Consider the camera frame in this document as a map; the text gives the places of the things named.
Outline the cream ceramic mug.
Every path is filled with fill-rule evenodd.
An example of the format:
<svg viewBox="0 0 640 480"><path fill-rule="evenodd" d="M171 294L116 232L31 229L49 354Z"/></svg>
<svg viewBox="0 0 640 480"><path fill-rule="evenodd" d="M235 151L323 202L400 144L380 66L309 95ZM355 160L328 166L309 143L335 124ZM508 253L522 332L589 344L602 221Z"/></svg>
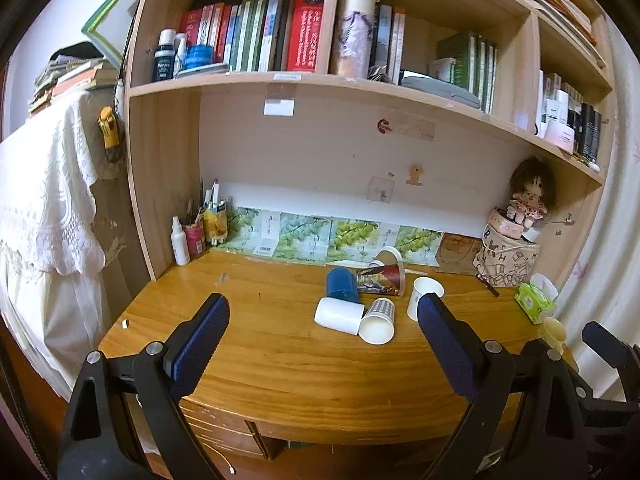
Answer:
<svg viewBox="0 0 640 480"><path fill-rule="evenodd" d="M563 324L556 318L544 318L538 326L538 337L542 339L548 346L559 353L564 353L566 341L566 329Z"/></svg>

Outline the blue paper cup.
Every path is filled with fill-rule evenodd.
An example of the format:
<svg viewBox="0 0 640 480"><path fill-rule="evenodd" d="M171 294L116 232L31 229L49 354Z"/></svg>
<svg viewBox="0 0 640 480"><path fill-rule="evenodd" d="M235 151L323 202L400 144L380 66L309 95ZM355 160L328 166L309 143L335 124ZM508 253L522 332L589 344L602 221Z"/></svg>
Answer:
<svg viewBox="0 0 640 480"><path fill-rule="evenodd" d="M326 296L359 304L356 275L341 266L329 270L326 274Z"/></svg>

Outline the plain white paper cup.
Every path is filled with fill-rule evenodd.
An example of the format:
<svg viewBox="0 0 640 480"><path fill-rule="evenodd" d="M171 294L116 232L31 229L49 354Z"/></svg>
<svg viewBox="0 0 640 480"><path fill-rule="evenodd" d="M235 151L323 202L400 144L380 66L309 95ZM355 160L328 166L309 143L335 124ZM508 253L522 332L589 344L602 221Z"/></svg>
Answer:
<svg viewBox="0 0 640 480"><path fill-rule="evenodd" d="M316 312L314 312L314 322L329 330L357 335L363 313L363 304L324 297L318 302Z"/></svg>

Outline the black pen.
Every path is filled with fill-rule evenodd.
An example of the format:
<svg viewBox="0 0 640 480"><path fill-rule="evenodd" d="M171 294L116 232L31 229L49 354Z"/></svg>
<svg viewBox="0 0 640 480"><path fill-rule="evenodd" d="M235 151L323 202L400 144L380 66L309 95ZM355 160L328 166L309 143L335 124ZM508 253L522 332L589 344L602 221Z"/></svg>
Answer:
<svg viewBox="0 0 640 480"><path fill-rule="evenodd" d="M498 290L495 289L495 287L489 283L487 278L484 278L484 276L480 274L476 274L476 278L490 291L492 296L494 297L500 296L500 292L498 292Z"/></svg>

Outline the white lace cloth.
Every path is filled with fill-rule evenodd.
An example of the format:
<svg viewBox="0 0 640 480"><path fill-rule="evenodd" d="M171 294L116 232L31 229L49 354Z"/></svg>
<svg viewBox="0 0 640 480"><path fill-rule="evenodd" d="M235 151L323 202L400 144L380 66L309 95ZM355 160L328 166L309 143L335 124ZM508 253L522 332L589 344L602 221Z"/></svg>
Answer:
<svg viewBox="0 0 640 480"><path fill-rule="evenodd" d="M106 165L106 98L70 92L1 143L1 318L63 400L110 317L91 189Z"/></svg>

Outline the letter print storage bag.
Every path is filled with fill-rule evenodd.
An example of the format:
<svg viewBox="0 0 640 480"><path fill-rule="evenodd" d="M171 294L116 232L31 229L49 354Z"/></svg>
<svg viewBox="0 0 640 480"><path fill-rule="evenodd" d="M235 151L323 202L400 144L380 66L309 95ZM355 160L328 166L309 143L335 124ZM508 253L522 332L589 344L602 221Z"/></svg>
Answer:
<svg viewBox="0 0 640 480"><path fill-rule="evenodd" d="M482 246L473 259L477 273L494 287L518 287L528 281L540 245L503 236L485 226Z"/></svg>

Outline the red small can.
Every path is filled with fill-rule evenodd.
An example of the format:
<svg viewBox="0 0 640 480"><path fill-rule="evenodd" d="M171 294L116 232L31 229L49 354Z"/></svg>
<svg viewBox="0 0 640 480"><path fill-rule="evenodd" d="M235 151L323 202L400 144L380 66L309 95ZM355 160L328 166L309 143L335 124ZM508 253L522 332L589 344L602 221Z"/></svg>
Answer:
<svg viewBox="0 0 640 480"><path fill-rule="evenodd" d="M191 258L203 255L206 249L206 238L202 222L192 223L184 228L186 244Z"/></svg>

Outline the green tissue pack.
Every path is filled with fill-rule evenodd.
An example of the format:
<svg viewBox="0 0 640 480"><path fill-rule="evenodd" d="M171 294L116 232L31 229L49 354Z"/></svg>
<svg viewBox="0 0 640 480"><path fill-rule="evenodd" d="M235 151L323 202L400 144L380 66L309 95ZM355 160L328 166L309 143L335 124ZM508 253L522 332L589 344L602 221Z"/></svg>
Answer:
<svg viewBox="0 0 640 480"><path fill-rule="evenodd" d="M535 273L528 282L518 286L514 300L534 325L544 322L555 309L559 292L544 274Z"/></svg>

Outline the yellow hanging tool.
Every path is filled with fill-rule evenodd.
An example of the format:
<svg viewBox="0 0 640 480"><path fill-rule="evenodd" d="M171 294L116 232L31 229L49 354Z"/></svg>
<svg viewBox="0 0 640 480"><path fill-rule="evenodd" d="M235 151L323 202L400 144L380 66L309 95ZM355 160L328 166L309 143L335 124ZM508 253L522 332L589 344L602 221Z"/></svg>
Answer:
<svg viewBox="0 0 640 480"><path fill-rule="evenodd" d="M110 150L120 144L118 119L110 106L104 106L98 117L99 127L102 132L104 148Z"/></svg>

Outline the dark ink bottle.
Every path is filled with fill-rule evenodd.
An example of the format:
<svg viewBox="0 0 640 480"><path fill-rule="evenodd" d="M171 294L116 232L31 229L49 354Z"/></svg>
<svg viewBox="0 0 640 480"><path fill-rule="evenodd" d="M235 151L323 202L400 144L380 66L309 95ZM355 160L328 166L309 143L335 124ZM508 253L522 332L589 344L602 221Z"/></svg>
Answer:
<svg viewBox="0 0 640 480"><path fill-rule="evenodd" d="M152 81L169 80L174 76L174 65L176 56L175 47L176 32L166 28L160 32L157 48L154 52L152 69Z"/></svg>

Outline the brown kraft paper cup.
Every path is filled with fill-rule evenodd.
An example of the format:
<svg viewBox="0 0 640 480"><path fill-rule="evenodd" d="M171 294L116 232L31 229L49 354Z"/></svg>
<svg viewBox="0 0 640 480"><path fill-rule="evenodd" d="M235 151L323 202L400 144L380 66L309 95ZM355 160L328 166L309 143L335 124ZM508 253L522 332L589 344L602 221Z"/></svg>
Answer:
<svg viewBox="0 0 640 480"><path fill-rule="evenodd" d="M368 267L399 266L401 268L403 265L401 253L393 246L384 246L368 264Z"/></svg>

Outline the pink floral cylinder tube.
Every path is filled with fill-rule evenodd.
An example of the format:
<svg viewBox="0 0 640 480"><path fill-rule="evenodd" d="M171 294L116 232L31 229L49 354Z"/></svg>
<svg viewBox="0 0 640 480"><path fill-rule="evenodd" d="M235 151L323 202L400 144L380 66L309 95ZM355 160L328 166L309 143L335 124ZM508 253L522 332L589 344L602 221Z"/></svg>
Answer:
<svg viewBox="0 0 640 480"><path fill-rule="evenodd" d="M366 79L373 36L375 0L338 0L330 72Z"/></svg>

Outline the white spray bottle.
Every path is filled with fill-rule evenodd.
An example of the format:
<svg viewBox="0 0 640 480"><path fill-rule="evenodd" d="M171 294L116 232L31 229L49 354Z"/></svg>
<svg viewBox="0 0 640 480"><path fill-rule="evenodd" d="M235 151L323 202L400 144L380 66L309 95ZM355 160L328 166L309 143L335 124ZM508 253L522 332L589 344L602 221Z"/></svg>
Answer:
<svg viewBox="0 0 640 480"><path fill-rule="evenodd" d="M186 266L190 262L190 252L186 241L186 233L183 231L178 216L172 217L170 239L175 262L178 266Z"/></svg>

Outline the red dictionary book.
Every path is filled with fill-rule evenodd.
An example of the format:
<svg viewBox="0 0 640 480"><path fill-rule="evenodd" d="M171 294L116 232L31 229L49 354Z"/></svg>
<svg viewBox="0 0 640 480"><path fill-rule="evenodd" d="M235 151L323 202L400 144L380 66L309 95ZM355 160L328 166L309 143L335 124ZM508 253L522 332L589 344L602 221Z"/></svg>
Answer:
<svg viewBox="0 0 640 480"><path fill-rule="evenodd" d="M288 72L313 73L316 69L322 10L322 0L293 0Z"/></svg>

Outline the brown haired rag doll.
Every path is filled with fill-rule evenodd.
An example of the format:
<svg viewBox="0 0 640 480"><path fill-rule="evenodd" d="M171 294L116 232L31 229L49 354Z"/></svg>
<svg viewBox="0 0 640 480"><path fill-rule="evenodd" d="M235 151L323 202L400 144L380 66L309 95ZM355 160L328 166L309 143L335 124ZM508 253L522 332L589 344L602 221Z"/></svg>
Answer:
<svg viewBox="0 0 640 480"><path fill-rule="evenodd" d="M506 218L526 231L555 207L554 174L542 160L530 156L514 170L510 179L510 192Z"/></svg>

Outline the gripper body right gripper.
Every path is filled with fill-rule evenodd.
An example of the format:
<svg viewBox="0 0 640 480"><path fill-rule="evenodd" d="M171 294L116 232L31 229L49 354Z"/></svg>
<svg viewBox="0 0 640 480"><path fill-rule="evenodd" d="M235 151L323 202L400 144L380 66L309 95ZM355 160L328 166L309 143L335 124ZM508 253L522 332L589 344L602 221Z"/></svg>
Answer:
<svg viewBox="0 0 640 480"><path fill-rule="evenodd" d="M623 386L623 401L596 398L585 379L568 369L586 432L589 461L601 474L639 467L639 347L629 347L629 370L616 370Z"/></svg>

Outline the white curtain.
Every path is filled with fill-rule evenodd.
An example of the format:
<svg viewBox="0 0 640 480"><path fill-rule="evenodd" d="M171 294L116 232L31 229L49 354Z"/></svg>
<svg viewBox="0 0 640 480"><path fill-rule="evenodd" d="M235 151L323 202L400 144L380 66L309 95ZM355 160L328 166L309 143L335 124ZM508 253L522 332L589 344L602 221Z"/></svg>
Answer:
<svg viewBox="0 0 640 480"><path fill-rule="evenodd" d="M639 61L613 21L605 23L617 99L612 154L596 220L560 292L556 317L594 395L620 400L623 388L616 371L582 342L582 329L590 321L628 344L639 342Z"/></svg>

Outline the dark printed paper cup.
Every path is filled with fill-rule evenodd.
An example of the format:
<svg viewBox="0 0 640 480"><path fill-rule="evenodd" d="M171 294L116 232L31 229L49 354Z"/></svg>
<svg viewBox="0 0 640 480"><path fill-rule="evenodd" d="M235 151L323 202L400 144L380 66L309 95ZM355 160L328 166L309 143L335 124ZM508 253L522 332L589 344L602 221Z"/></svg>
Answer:
<svg viewBox="0 0 640 480"><path fill-rule="evenodd" d="M406 272L401 263L370 266L356 273L358 292L380 296L405 295Z"/></svg>

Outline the grey flat pouch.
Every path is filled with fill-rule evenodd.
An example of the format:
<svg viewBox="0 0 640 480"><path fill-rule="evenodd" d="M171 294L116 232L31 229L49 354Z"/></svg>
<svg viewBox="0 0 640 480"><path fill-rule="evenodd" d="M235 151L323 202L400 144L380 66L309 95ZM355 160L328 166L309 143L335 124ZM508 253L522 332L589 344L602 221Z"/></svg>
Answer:
<svg viewBox="0 0 640 480"><path fill-rule="evenodd" d="M399 84L404 88L440 96L443 99L473 107L476 110L480 109L480 100L472 92L441 79L412 72L411 70L402 70Z"/></svg>

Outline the wooden bookshelf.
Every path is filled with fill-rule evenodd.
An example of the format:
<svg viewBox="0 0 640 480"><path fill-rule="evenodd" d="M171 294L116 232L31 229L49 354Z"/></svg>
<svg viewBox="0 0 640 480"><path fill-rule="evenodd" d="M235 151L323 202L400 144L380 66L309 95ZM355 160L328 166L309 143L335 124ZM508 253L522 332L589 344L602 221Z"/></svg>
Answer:
<svg viewBox="0 0 640 480"><path fill-rule="evenodd" d="M423 70L439 40L479 32L498 50L495 104L473 110L329 68L337 0L323 0L309 73L234 72L152 81L166 28L198 0L141 0L128 60L127 145L137 230L152 278L172 263L170 220L219 181L244 207L346 217L479 236L529 155L548 162L558 201L541 231L538 272L570 278L593 225L605 166L535 134L541 73L560 76L605 118L615 107L605 18L582 0L599 56L524 0L387 0L406 14L404 59ZM221 0L204 0L218 2Z"/></svg>

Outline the grey checkered paper cup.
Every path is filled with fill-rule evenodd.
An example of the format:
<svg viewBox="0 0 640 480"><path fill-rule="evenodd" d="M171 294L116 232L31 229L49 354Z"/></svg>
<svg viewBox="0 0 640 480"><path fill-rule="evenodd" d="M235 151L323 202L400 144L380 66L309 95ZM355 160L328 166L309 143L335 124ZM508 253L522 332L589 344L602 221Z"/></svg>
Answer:
<svg viewBox="0 0 640 480"><path fill-rule="evenodd" d="M375 299L360 322L358 335L367 344L382 346L395 333L395 305L387 298Z"/></svg>

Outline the pink small box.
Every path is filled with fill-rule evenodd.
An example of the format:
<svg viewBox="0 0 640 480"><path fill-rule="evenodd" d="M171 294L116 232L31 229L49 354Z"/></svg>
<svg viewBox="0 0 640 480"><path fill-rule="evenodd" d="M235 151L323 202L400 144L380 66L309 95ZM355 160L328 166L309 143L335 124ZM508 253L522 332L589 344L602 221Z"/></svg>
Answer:
<svg viewBox="0 0 640 480"><path fill-rule="evenodd" d="M488 226L491 226L498 234L509 237L511 240L519 240L524 231L520 224L506 218L504 213L497 208L490 212Z"/></svg>

